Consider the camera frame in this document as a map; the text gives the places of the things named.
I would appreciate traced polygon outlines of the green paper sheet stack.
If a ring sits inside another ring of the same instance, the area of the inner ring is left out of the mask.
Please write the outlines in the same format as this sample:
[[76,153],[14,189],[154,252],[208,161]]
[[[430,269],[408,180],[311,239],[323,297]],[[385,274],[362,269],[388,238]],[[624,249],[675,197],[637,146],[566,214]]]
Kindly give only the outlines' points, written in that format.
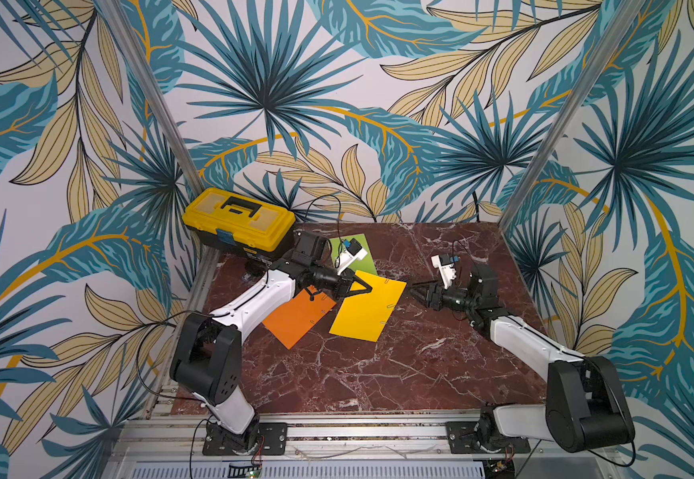
[[329,239],[334,267],[339,273],[345,269],[362,271],[370,275],[378,275],[373,256],[366,237],[363,234],[348,235]]

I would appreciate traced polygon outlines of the yellow paper sheet stack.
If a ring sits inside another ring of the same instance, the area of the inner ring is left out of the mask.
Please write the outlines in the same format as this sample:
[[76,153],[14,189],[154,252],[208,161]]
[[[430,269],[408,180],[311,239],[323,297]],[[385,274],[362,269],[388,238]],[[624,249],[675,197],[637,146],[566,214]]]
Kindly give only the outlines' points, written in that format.
[[370,293],[346,297],[330,329],[331,335],[376,342],[397,306],[406,283],[357,271],[356,277],[372,287]]

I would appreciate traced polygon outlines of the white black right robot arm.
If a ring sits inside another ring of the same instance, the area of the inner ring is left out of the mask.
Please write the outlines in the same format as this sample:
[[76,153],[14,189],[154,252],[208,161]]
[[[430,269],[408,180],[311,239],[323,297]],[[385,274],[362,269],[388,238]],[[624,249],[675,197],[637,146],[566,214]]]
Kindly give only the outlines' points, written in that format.
[[471,328],[521,360],[546,382],[542,404],[488,407],[474,429],[488,451],[551,441],[568,453],[633,444],[635,427],[615,366],[607,358],[567,348],[502,305],[498,276],[474,265],[467,287],[455,287],[455,269],[442,265],[437,281],[415,283],[411,295],[433,311],[461,313]]

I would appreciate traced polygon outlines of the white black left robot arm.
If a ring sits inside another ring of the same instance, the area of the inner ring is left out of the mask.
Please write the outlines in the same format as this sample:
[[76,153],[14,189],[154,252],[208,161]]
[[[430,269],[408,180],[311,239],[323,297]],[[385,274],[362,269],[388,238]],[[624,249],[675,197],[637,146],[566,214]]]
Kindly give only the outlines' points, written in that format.
[[313,287],[336,299],[368,295],[373,288],[348,267],[321,261],[327,240],[301,233],[245,293],[211,313],[191,313],[179,333],[169,377],[204,404],[225,431],[243,435],[257,419],[240,389],[242,347],[275,309]]

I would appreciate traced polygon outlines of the orange paper sheet stack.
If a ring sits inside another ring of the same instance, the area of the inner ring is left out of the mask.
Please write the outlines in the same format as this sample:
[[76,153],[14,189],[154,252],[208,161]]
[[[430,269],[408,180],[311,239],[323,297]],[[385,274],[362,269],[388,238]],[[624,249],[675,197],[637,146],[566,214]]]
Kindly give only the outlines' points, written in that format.
[[294,299],[277,307],[263,325],[270,331],[287,349],[293,349],[294,345],[308,333],[327,313],[330,313],[336,301],[310,301],[305,291],[298,293]]

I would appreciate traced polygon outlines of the yellow black toolbox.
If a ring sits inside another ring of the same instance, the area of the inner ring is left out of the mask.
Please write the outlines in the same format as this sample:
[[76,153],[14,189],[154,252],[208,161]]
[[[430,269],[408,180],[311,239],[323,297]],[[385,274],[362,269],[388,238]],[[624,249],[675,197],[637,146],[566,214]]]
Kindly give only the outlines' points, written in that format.
[[294,245],[291,211],[216,188],[202,192],[182,220],[203,245],[266,265]]

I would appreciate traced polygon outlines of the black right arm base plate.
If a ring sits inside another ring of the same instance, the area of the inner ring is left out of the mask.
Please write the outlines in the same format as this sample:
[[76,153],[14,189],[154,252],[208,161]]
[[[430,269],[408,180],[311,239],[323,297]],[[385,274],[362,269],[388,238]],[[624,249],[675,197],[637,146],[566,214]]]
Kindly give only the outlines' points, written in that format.
[[445,428],[452,454],[530,452],[528,439],[503,435],[488,421],[451,421]]

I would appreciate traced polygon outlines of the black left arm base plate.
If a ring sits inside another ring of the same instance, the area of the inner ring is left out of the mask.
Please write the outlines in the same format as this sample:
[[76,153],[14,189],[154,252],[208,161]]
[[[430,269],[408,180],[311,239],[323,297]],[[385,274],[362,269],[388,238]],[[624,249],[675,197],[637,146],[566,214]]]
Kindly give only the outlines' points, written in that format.
[[204,456],[252,455],[282,456],[285,453],[288,425],[276,422],[252,422],[243,434],[235,434],[209,422],[202,454]]

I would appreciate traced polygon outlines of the aluminium front rail frame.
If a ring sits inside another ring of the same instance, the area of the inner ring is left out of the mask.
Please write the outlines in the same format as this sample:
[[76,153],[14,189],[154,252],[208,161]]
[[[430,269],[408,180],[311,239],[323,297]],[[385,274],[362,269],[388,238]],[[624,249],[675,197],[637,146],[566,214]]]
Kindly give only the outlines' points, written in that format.
[[569,454],[530,439],[524,454],[452,454],[445,424],[478,411],[276,413],[286,423],[282,456],[204,456],[199,416],[161,415],[123,429],[105,478],[619,478],[615,450]]

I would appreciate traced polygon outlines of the aluminium corner post right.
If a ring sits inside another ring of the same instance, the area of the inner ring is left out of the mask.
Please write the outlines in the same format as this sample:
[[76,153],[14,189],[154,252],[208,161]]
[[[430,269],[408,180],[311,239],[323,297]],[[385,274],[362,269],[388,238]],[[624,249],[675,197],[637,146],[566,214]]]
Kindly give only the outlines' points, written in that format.
[[587,98],[595,82],[602,75],[617,45],[623,39],[628,27],[644,4],[644,0],[624,1],[615,12],[609,28],[600,38],[599,46],[591,53],[588,66],[580,73],[574,88],[569,92],[568,99],[564,102],[558,116],[552,123],[552,127],[536,152],[534,160],[514,190],[510,203],[498,223],[503,233],[514,224],[520,206],[530,194],[532,186],[548,162],[550,154],[556,148],[556,144],[564,134],[567,125]]

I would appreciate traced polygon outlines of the aluminium corner post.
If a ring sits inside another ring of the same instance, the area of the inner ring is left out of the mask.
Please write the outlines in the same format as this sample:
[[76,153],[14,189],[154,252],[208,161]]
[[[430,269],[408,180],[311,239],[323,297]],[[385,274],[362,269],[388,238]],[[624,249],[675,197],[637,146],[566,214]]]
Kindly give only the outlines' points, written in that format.
[[161,127],[187,184],[191,191],[199,196],[205,190],[203,181],[199,177],[187,145],[167,108],[163,93],[157,85],[153,71],[146,59],[145,51],[141,50],[137,44],[133,27],[125,16],[121,4],[118,1],[101,0],[97,2],[97,5],[101,8],[101,14],[105,16],[113,38],[117,40],[123,56],[129,62],[133,76],[137,79],[144,99],[149,103],[153,116]]
[[552,123],[552,127],[536,152],[534,160],[514,190],[510,203],[498,223],[503,233],[514,224],[520,206],[530,194],[532,186],[548,162],[550,154],[556,148],[556,144],[564,134],[567,125],[587,98],[595,82],[602,75],[617,45],[623,39],[628,27],[644,4],[644,0],[624,1],[615,12],[609,28],[600,38],[599,46],[591,53],[588,66],[580,73],[574,88],[569,92],[568,99],[564,102],[558,116]]

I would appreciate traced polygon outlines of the aluminium corner post left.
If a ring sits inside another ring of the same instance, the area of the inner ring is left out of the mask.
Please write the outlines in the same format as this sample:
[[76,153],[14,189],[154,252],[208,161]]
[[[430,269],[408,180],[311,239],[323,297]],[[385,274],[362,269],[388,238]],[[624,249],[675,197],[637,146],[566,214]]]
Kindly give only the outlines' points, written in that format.
[[125,16],[121,4],[118,1],[101,0],[97,2],[97,5],[101,8],[101,14],[105,16],[113,38],[117,40],[123,56],[129,62],[133,76],[137,79],[144,99],[149,103],[153,116],[161,127],[187,184],[191,191],[199,196],[205,190],[203,181],[199,177],[187,145],[167,108],[163,93],[157,85],[153,71],[146,59],[145,51],[141,50],[137,44],[133,27]]

